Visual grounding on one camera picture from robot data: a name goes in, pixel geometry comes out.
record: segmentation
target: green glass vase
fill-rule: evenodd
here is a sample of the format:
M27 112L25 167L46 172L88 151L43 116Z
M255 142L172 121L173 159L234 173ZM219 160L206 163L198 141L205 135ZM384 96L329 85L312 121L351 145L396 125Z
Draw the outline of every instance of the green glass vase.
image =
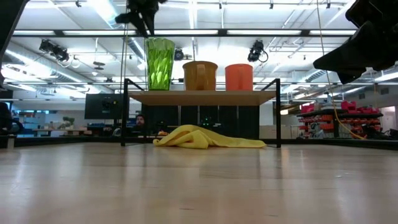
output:
M170 90L175 44L165 38L149 38L147 51L148 90Z

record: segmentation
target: vase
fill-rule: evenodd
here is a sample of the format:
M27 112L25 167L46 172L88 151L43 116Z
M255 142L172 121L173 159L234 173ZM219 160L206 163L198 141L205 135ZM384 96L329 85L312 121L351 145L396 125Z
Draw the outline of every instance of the vase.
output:
M148 90L170 90L175 44L165 38L149 38L147 51Z
M212 62L188 62L184 69L185 90L216 90L218 66Z

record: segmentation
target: orange bucket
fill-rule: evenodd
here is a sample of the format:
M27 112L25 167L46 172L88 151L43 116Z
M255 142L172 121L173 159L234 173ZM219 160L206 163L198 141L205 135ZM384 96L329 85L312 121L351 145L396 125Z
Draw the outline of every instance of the orange bucket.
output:
M253 67L247 64L226 67L225 82L226 90L253 91Z

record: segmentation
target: yellow towel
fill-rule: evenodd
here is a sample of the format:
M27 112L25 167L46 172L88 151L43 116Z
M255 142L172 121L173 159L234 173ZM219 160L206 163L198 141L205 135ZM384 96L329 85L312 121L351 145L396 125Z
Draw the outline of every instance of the yellow towel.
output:
M155 146L178 146L191 149L207 149L209 146L262 148L263 141L243 138L230 138L213 131L194 126L183 125L161 140L154 140Z

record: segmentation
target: orange container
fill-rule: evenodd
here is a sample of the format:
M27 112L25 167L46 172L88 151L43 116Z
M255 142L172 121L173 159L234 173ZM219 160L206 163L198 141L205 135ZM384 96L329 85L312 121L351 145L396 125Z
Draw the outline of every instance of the orange container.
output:
M253 91L253 67L247 64L226 67L225 82L226 90Z
M185 90L216 90L218 66L212 62L188 62L184 69Z

